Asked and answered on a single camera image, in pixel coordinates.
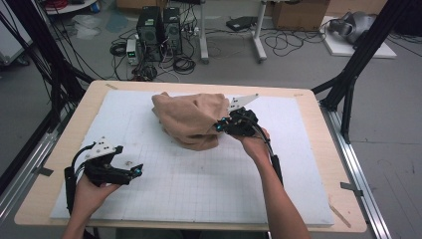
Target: beige fabric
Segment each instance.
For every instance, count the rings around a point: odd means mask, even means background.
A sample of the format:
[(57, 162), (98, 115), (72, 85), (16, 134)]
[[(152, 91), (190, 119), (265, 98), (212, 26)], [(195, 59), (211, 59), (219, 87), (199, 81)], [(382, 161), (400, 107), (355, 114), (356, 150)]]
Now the beige fabric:
[(213, 124), (228, 115), (229, 100), (223, 94), (171, 97), (164, 92), (152, 97), (154, 113), (165, 132), (182, 147), (205, 150), (218, 145)]

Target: metal frame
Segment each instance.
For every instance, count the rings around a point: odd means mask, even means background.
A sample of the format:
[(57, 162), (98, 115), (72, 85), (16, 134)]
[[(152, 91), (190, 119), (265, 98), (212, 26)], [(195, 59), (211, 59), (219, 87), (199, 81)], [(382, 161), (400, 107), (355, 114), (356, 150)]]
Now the metal frame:
[[(69, 115), (71, 114), (63, 110), (61, 113), (61, 120), (66, 123), (65, 118)], [(0, 226), (5, 221), (22, 193), (27, 190), (28, 185), (38, 176), (39, 169), (43, 167), (45, 160), (55, 147), (64, 126), (65, 125), (59, 124), (56, 128), (51, 130), (51, 132), (47, 131), (43, 134), (29, 154), (28, 159), (22, 164), (20, 170), (16, 173), (16, 176), (1, 194)]]
[(320, 104), (329, 111), (336, 111), (338, 104), (344, 98), (341, 134), (347, 143), (350, 143), (348, 133), (351, 104), (357, 78), (412, 1), (415, 0), (388, 0), (369, 31), (361, 39), (343, 71), (332, 80), (312, 89), (315, 94), (318, 94), (331, 88), (326, 98), (320, 101)]
[[(318, 94), (331, 88), (326, 98), (319, 102), (319, 105), (331, 123), (333, 134), (343, 156), (343, 162), (349, 173), (350, 181), (355, 186), (353, 190), (362, 192), (361, 194), (355, 193), (356, 197), (365, 210), (373, 233), (376, 238), (380, 239), (390, 239), (391, 235), (375, 202), (353, 147), (350, 145), (348, 133), (351, 105), (357, 78), (412, 1), (415, 0), (388, 0), (343, 71), (332, 80), (312, 89), (314, 94)], [(337, 106), (343, 98), (343, 114), (340, 119), (337, 113)]]
[(356, 196), (363, 206), (368, 221), (376, 238), (391, 239), (391, 235), (381, 215), (381, 212), (376, 204), (375, 198), (369, 184), (366, 181), (359, 160), (354, 153), (353, 147), (344, 139), (341, 134), (341, 119), (337, 112), (330, 112), (326, 109), (321, 109), (325, 116), (327, 125), (330, 126), (331, 133), (336, 139), (339, 152), (342, 154), (342, 160), (348, 169), (348, 176), (350, 181), (354, 184), (355, 190), (361, 191), (362, 194)]

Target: floor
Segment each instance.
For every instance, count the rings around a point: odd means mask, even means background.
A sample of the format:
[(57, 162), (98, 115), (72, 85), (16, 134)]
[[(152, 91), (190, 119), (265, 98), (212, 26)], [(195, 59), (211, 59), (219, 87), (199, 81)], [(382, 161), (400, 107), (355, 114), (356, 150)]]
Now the floor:
[[(119, 16), (116, 16), (113, 4), (105, 2), (108, 4), (94, 15), (102, 19), (100, 34), (92, 40), (81, 40), (76, 36), (71, 39), (76, 51), (98, 75), (113, 80), (110, 43), (121, 33), (134, 28), (135, 22), (128, 21), (120, 31), (111, 32), (110, 19)], [(91, 13), (83, 10), (78, 14)], [(72, 17), (72, 14), (67, 14), (63, 19), (69, 23)], [(215, 26), (228, 30), (224, 26), (225, 21), (207, 21), (207, 28)], [(271, 28), (271, 20), (266, 19), (264, 26)], [(263, 35), (267, 34), (262, 36), (263, 42), (272, 32), (263, 31)], [(197, 63), (194, 72), (190, 75), (164, 73), (154, 81), (311, 89), (338, 75), (349, 59), (331, 56), (323, 43), (304, 43), (300, 49), (284, 57), (276, 56), (264, 44), (268, 60), (259, 64), (249, 34), (220, 33), (207, 37), (211, 57), (208, 65), (199, 60), (198, 45), (194, 39), (193, 59)], [(403, 40), (396, 42), (419, 56), (386, 41), (397, 58), (372, 59), (360, 75), (355, 86), (350, 139), (392, 238), (413, 239), (422, 238), (422, 45)], [(89, 75), (97, 77), (87, 67), (84, 69)], [(123, 60), (117, 73), (122, 79), (127, 79), (130, 78), (130, 70), (131, 66)], [(317, 98), (321, 100), (325, 94), (321, 93)], [(28, 67), (10, 66), (0, 71), (0, 103), (0, 172), (3, 173), (50, 108), (42, 78), (33, 64)], [(14, 213), (23, 198), (24, 195), (9, 215), (0, 220), (1, 237), (59, 237), (62, 227), (23, 227), (14, 223)], [(112, 238), (113, 233), (112, 229), (101, 229), (103, 238)], [(372, 234), (369, 230), (361, 234), (313, 233), (313, 238), (372, 238)]]

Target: white table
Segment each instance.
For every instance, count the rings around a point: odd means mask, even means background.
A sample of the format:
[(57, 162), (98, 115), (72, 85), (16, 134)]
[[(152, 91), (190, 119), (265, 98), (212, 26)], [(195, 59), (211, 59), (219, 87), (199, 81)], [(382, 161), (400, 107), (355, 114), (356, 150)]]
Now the white table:
[[(208, 48), (207, 48), (207, 39), (205, 36), (205, 12), (204, 12), (205, 2), (206, 0), (201, 0), (201, 29), (200, 29), (199, 44), (201, 48), (201, 60), (203, 63), (208, 64), (209, 63)], [(266, 6), (267, 6), (267, 0), (262, 0), (259, 10), (258, 10), (257, 29), (255, 31), (252, 31), (252, 39), (258, 51), (259, 63), (267, 60), (267, 55), (264, 51), (263, 44), (261, 43), (261, 39), (260, 39), (261, 27), (263, 24)]]
[(74, 12), (74, 11), (78, 11), (80, 9), (89, 7), (96, 2), (97, 2), (97, 0), (85, 0), (84, 4), (68, 4), (68, 6), (66, 6), (63, 9), (58, 9), (57, 11), (56, 10), (46, 10), (46, 12), (47, 12), (48, 15), (56, 15), (56, 14)]
[[(301, 110), (305, 128), (312, 146), (316, 165), (328, 196), (329, 207), (334, 217), (331, 227), (309, 227), (311, 231), (363, 232), (366, 230), (360, 207), (352, 191), (339, 187), (341, 182), (349, 183), (338, 152), (329, 134), (315, 95), (310, 90), (254, 88), (237, 86), (212, 86), (194, 84), (160, 84), (95, 81), (88, 88), (84, 98), (62, 133), (45, 167), (54, 170), (50, 176), (40, 175), (15, 216), (19, 225), (66, 225), (67, 219), (51, 218), (50, 214), (64, 181), (63, 169), (70, 165), (76, 152), (81, 148), (94, 118), (99, 112), (106, 94), (112, 90), (184, 93), (260, 94), (260, 96), (295, 99)], [(199, 230), (246, 230), (266, 231), (268, 225), (257, 223), (195, 223), (177, 221), (135, 221), (96, 220), (90, 226), (133, 227), (133, 228), (179, 228)]]

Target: computer tower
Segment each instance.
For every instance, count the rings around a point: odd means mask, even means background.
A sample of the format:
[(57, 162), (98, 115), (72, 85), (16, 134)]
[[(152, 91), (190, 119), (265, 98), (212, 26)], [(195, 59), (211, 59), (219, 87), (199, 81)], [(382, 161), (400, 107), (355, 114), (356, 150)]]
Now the computer tower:
[(180, 33), (180, 9), (176, 7), (164, 8), (162, 12), (165, 39), (167, 46), (172, 49), (174, 55), (183, 53), (182, 35)]
[(160, 45), (164, 41), (164, 26), (160, 8), (157, 6), (143, 7), (137, 20), (136, 31), (141, 44)]
[(181, 3), (189, 3), (189, 4), (201, 4), (201, 0), (175, 0), (176, 2), (181, 2)]

